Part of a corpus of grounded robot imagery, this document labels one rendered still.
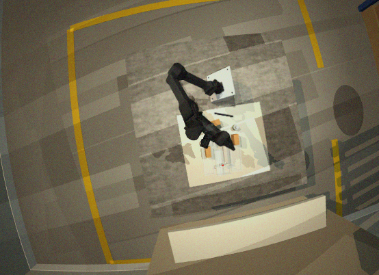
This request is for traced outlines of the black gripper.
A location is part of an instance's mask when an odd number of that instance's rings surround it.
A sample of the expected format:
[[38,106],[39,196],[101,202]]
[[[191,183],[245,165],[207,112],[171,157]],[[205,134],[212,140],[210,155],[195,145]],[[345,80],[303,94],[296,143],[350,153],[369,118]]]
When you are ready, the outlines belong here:
[[231,150],[235,150],[235,147],[230,138],[230,134],[226,131],[222,131],[217,128],[212,122],[209,121],[209,124],[202,131],[204,134],[209,134],[213,136],[211,139],[212,142],[215,142],[218,146],[225,146]]

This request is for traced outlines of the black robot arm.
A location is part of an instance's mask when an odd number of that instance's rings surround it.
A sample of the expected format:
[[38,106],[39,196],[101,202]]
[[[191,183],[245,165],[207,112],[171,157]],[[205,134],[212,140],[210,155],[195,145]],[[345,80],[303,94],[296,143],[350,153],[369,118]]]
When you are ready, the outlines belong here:
[[[185,123],[185,134],[190,140],[197,140],[202,133],[203,129],[209,124],[209,120],[205,118],[199,111],[198,105],[193,99],[189,99],[180,80],[184,80],[192,85],[196,85],[205,91],[205,94],[211,96],[213,93],[219,94],[224,92],[222,82],[218,80],[204,81],[185,70],[180,63],[174,63],[168,71],[166,83],[172,88],[172,92],[179,102],[179,111]],[[208,149],[209,143],[213,136],[205,134],[201,139],[200,146]],[[211,138],[211,139],[210,139]]]

